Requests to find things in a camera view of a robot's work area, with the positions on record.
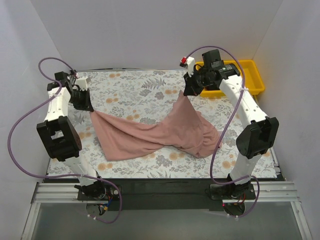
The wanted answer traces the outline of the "pink t shirt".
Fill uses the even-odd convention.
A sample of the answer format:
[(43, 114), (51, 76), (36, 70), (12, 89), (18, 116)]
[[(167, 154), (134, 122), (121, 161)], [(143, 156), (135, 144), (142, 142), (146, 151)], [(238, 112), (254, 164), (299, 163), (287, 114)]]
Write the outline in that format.
[(180, 92), (171, 112), (159, 123), (145, 124), (95, 110), (90, 119), (107, 161), (143, 157), (173, 146), (196, 158), (213, 154), (220, 133)]

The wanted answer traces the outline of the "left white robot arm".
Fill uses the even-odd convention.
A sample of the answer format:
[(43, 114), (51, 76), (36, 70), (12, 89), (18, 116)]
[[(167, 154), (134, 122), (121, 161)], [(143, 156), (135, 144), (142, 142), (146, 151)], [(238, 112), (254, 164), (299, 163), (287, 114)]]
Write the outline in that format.
[(99, 174), (81, 156), (81, 138), (68, 117), (69, 104), (76, 110), (94, 111), (88, 89), (90, 79), (78, 77), (74, 70), (57, 72), (54, 77), (57, 82), (47, 85), (48, 96), (54, 99), (48, 104), (44, 122), (37, 124), (37, 132), (48, 155), (78, 175), (79, 185), (75, 188), (87, 197), (101, 200), (106, 196), (106, 187), (96, 180)]

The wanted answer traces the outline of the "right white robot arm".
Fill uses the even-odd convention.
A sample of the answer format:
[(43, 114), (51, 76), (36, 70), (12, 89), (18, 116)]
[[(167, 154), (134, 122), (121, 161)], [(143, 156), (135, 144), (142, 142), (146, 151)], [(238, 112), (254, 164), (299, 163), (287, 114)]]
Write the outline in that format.
[(221, 90), (234, 107), (232, 116), (238, 115), (242, 132), (236, 138), (238, 156), (225, 182), (214, 181), (210, 193), (214, 197), (237, 199), (253, 189), (253, 170), (263, 154), (275, 142), (279, 128), (276, 117), (269, 117), (246, 88), (246, 75), (240, 62), (225, 64), (221, 48), (213, 46), (202, 54), (203, 65), (196, 64), (191, 55), (183, 57), (180, 66), (187, 70), (184, 75), (185, 96), (198, 96), (208, 87)]

